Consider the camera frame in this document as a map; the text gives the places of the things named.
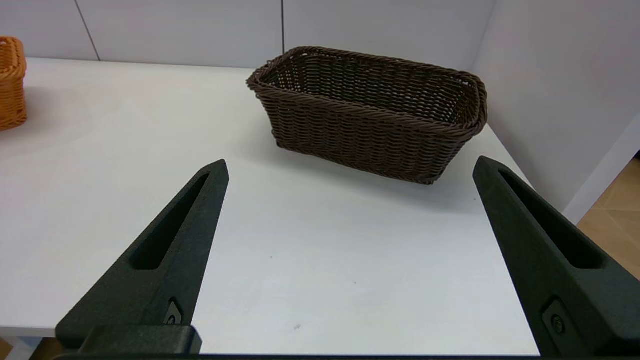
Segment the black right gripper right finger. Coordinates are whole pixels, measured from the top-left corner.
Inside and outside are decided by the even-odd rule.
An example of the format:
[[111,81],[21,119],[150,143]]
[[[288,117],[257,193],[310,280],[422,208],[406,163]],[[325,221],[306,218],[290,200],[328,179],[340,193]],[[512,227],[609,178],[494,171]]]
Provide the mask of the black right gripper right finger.
[[640,283],[505,164],[473,180],[542,357],[638,357]]

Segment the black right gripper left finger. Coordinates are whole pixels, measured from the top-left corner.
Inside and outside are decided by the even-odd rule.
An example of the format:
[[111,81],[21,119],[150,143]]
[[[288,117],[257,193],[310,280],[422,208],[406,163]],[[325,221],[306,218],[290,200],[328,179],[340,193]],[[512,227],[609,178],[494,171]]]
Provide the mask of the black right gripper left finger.
[[55,326],[57,341],[80,351],[153,335],[201,344],[192,320],[229,180],[223,159],[201,168]]

